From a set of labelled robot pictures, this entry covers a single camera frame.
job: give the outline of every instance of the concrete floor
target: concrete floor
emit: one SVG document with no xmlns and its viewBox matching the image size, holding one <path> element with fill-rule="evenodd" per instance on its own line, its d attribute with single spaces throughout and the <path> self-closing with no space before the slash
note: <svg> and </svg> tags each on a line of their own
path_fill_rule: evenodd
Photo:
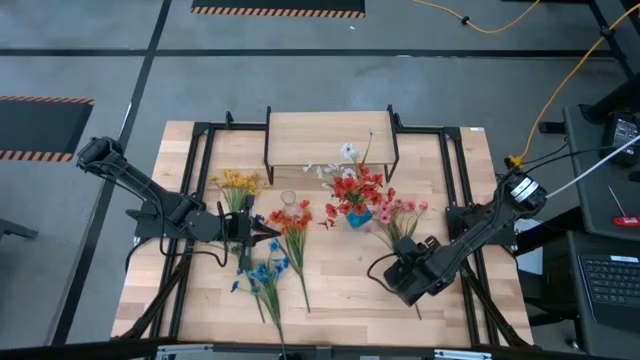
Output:
<svg viewBox="0 0 640 360">
<path fill-rule="evenodd" d="M 0 3 L 0 48 L 145 49 L 162 1 L 100 4 L 63 0 Z M 475 23 L 498 27 L 526 4 L 449 1 Z M 409 1 L 367 1 L 364 20 L 207 17 L 190 1 L 174 0 L 160 49 L 586 49 L 598 26 L 583 5 L 545 4 L 496 36 L 476 34 L 458 20 Z M 89 136 L 118 137 L 142 57 L 0 57 L 0 94 L 93 97 Z M 264 119 L 282 111 L 379 110 L 393 104 L 406 124 L 485 127 L 496 171 L 522 150 L 531 124 L 576 59 L 453 59 L 390 57 L 155 58 L 140 103 L 127 158 L 150 173 L 168 120 Z M 590 103 L 624 81 L 611 60 L 592 60 L 575 76 L 547 120 L 565 105 Z M 537 135 L 531 157 L 563 143 Z M 568 162 L 536 173 L 555 189 L 573 177 Z M 97 178 L 72 163 L 0 162 L 0 217 L 40 229 L 32 241 L 0 244 L 0 348 L 46 344 L 99 189 Z M 575 191 L 554 198 L 541 218 L 577 203 Z M 124 210 L 139 206 L 116 190 L 69 336 L 70 342 L 109 337 L 134 223 Z M 566 328 L 534 330 L 543 348 L 564 347 Z M 265 359 L 275 358 L 265 355 Z"/>
</svg>

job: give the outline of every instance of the flower bouquet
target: flower bouquet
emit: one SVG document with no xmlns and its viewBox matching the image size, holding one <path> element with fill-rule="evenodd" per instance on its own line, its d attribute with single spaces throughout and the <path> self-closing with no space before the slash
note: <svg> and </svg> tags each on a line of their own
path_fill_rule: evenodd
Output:
<svg viewBox="0 0 640 360">
<path fill-rule="evenodd" d="M 329 217 L 322 223 L 325 226 L 333 226 L 334 219 L 340 212 L 346 216 L 351 227 L 358 228 L 372 217 L 366 202 L 377 205 L 382 201 L 382 194 L 378 191 L 382 187 L 382 174 L 370 175 L 370 169 L 365 167 L 373 134 L 373 130 L 369 130 L 369 144 L 360 163 L 358 163 L 360 154 L 352 144 L 347 143 L 342 146 L 342 156 L 353 163 L 353 169 L 341 164 L 329 164 L 324 170 L 320 166 L 316 167 L 318 178 L 323 180 L 322 186 L 332 190 L 332 197 L 340 202 L 337 208 L 332 204 L 325 206 Z M 312 166 L 313 164 L 309 163 L 303 170 L 307 172 Z"/>
<path fill-rule="evenodd" d="M 212 176 L 210 179 L 220 190 L 229 205 L 230 212 L 244 210 L 247 195 L 258 195 L 264 187 L 262 176 L 256 172 L 242 175 L 237 170 L 223 170 L 223 177 Z"/>
<path fill-rule="evenodd" d="M 271 315 L 271 320 L 278 329 L 282 354 L 286 356 L 284 350 L 284 336 L 282 333 L 282 321 L 280 314 L 280 300 L 278 299 L 278 279 L 285 269 L 289 267 L 289 258 L 272 258 L 272 255 L 280 249 L 280 243 L 272 241 L 269 244 L 269 258 L 267 261 L 261 260 L 256 268 L 247 272 L 249 279 L 254 280 L 251 289 L 240 287 L 240 281 L 236 280 L 231 286 L 231 292 L 241 290 L 258 297 Z"/>
<path fill-rule="evenodd" d="M 304 246 L 307 238 L 307 226 L 312 219 L 309 208 L 309 200 L 303 200 L 299 206 L 302 215 L 288 215 L 283 210 L 274 211 L 269 216 L 269 221 L 281 225 L 281 232 L 284 234 L 284 242 L 287 248 L 282 248 L 282 252 L 287 256 L 291 263 L 293 271 L 300 277 L 302 291 L 304 293 L 304 301 L 307 305 L 307 312 L 311 312 L 309 307 L 309 296 L 307 294 L 307 286 L 304 282 Z"/>
<path fill-rule="evenodd" d="M 396 191 L 389 188 L 386 200 L 381 201 L 373 211 L 373 221 L 384 231 L 386 238 L 373 232 L 372 227 L 364 230 L 382 240 L 391 250 L 395 248 L 403 236 L 412 237 L 418 226 L 418 220 L 427 211 L 426 201 L 416 205 L 415 201 L 394 200 Z"/>
</svg>

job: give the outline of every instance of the white flower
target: white flower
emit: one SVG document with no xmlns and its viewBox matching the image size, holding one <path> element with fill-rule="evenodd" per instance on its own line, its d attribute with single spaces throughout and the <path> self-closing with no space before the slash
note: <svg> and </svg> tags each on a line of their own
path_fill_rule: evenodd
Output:
<svg viewBox="0 0 640 360">
<path fill-rule="evenodd" d="M 342 145 L 342 149 L 340 150 L 340 152 L 342 153 L 342 156 L 347 159 L 358 157 L 358 152 L 351 143 L 345 143 L 344 145 Z"/>
<path fill-rule="evenodd" d="M 342 170 L 342 178 L 346 179 L 346 178 L 349 178 L 349 177 L 352 177 L 352 178 L 355 179 L 356 172 L 351 170 L 351 169 L 349 169 L 349 168 L 345 168 L 344 170 Z"/>
<path fill-rule="evenodd" d="M 311 161 L 307 161 L 307 166 L 303 167 L 302 171 L 309 172 L 309 170 L 311 170 L 312 166 L 313 166 L 313 163 Z"/>
</svg>

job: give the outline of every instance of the yellow and black striped tape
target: yellow and black striped tape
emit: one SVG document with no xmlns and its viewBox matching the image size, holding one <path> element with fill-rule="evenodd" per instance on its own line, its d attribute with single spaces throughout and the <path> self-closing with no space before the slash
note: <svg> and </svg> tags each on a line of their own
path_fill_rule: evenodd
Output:
<svg viewBox="0 0 640 360">
<path fill-rule="evenodd" d="M 0 101 L 36 101 L 95 105 L 94 100 L 89 98 L 58 98 L 42 96 L 0 96 Z"/>
<path fill-rule="evenodd" d="M 205 15 L 253 15 L 253 16 L 298 16 L 298 17 L 329 17 L 362 19 L 364 11 L 338 11 L 338 10 L 306 10 L 306 9 L 259 9 L 236 7 L 211 7 L 202 6 L 191 9 L 192 14 Z"/>
<path fill-rule="evenodd" d="M 67 162 L 71 158 L 72 153 L 0 150 L 0 160 Z"/>
</svg>

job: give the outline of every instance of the flower stem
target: flower stem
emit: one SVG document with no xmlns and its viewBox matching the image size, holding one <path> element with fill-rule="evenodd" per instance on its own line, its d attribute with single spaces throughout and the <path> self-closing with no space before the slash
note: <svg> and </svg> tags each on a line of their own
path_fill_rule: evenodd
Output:
<svg viewBox="0 0 640 360">
<path fill-rule="evenodd" d="M 418 304 L 415 305 L 416 313 L 418 314 L 418 319 L 422 320 L 422 315 L 420 314 L 420 309 L 418 308 Z"/>
<path fill-rule="evenodd" d="M 304 302 L 307 304 L 307 312 L 311 313 L 311 307 L 309 306 L 309 295 L 307 295 L 307 285 L 304 282 L 304 275 L 302 275 L 302 273 L 300 273 L 299 275 L 300 282 L 302 283 L 302 292 L 304 293 Z"/>
<path fill-rule="evenodd" d="M 280 324 L 280 322 L 276 324 L 276 327 L 278 328 L 278 334 L 280 334 L 280 346 L 282 347 L 282 357 L 286 359 L 287 352 L 284 350 L 284 336 L 282 335 L 282 325 Z"/>
</svg>

